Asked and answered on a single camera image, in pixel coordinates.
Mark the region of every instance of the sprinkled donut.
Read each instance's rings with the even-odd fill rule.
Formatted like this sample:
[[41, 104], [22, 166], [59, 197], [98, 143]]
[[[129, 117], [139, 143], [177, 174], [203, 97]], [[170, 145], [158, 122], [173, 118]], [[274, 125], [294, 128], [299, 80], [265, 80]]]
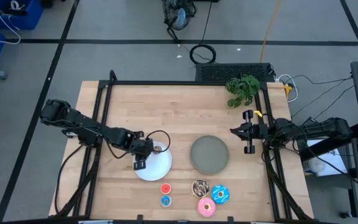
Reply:
[[211, 191], [212, 199], [217, 204], [224, 204], [230, 199], [230, 192], [223, 185], [215, 186]]
[[203, 198], [208, 195], [209, 192], [209, 185], [205, 180], [195, 180], [191, 185], [191, 191], [193, 195], [198, 198]]
[[215, 214], [215, 203], [210, 198], [201, 198], [198, 201], [197, 210], [203, 217], [211, 217]]
[[170, 184], [163, 184], [163, 185], [161, 185], [161, 188], [160, 188], [161, 193], [165, 194], [165, 195], [169, 194], [171, 192], [171, 189], [172, 188], [171, 188]]
[[171, 206], [171, 203], [172, 203], [172, 199], [171, 197], [169, 197], [168, 195], [164, 195], [162, 198], [161, 198], [161, 205], [163, 207], [169, 207]]

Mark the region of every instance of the blue donut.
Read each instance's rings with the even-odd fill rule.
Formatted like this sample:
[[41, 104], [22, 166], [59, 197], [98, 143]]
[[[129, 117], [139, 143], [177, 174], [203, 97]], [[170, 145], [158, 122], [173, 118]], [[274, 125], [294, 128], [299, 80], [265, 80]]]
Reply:
[[172, 199], [171, 197], [169, 197], [168, 195], [164, 195], [162, 198], [161, 198], [161, 205], [163, 207], [169, 207], [172, 203]]
[[212, 199], [217, 204], [224, 204], [230, 199], [230, 193], [227, 187], [217, 185], [212, 189]]

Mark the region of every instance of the wooden tabletop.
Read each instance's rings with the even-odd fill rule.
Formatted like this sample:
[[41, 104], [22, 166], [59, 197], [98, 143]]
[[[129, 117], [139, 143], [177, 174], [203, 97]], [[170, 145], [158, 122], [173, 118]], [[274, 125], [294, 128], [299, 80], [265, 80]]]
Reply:
[[[98, 82], [83, 82], [78, 97], [77, 110], [89, 117], [92, 117], [97, 86]], [[268, 93], [273, 116], [290, 119], [282, 84], [268, 83]], [[166, 131], [172, 139], [172, 167], [162, 180], [147, 182], [136, 176], [130, 155], [117, 160], [104, 145], [91, 218], [134, 220], [137, 215], [144, 215], [145, 220], [225, 221], [228, 216], [233, 216], [235, 221], [274, 221], [267, 173], [261, 160], [262, 143], [255, 140], [256, 153], [244, 154], [246, 142], [240, 141], [229, 131], [229, 128], [236, 128], [244, 122], [243, 111], [256, 110], [255, 103], [230, 109], [226, 105], [230, 97], [223, 86], [114, 85], [107, 125], [144, 131], [145, 134], [158, 129]], [[101, 120], [102, 109], [103, 103], [98, 121]], [[219, 137], [229, 148], [229, 162], [216, 175], [203, 175], [190, 162], [191, 145], [205, 135]], [[153, 139], [167, 143], [163, 134], [153, 135]], [[69, 139], [64, 158], [77, 147], [78, 140]], [[123, 152], [113, 150], [116, 154]], [[68, 201], [77, 187], [84, 151], [74, 155], [62, 172], [59, 208]], [[312, 217], [299, 155], [288, 150], [281, 150], [281, 155], [287, 189], [305, 213]], [[203, 218], [197, 212], [198, 198], [191, 194], [191, 183], [195, 179], [204, 179], [211, 186], [223, 184], [230, 190], [230, 200], [224, 205], [218, 205], [211, 218]], [[172, 186], [172, 205], [168, 208], [160, 204], [160, 186], [163, 183]], [[281, 194], [277, 188], [276, 191], [280, 214], [284, 217]], [[83, 194], [82, 214], [86, 197], [87, 190]]]

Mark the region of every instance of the gray plate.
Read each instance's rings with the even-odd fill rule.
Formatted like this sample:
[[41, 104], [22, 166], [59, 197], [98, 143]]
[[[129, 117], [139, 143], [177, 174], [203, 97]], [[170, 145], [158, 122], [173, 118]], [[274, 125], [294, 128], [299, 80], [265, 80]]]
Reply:
[[229, 160], [226, 144], [215, 136], [197, 139], [190, 150], [191, 163], [203, 174], [221, 172]]

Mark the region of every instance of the artificial plant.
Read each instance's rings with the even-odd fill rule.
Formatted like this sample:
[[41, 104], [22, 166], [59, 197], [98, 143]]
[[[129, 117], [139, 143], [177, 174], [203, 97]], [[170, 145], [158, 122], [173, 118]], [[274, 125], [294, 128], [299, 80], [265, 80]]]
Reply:
[[227, 105], [237, 108], [243, 100], [246, 101], [245, 106], [250, 105], [259, 88], [259, 81], [252, 75], [241, 75], [239, 78], [232, 78], [226, 83], [226, 90], [236, 97], [227, 101]]

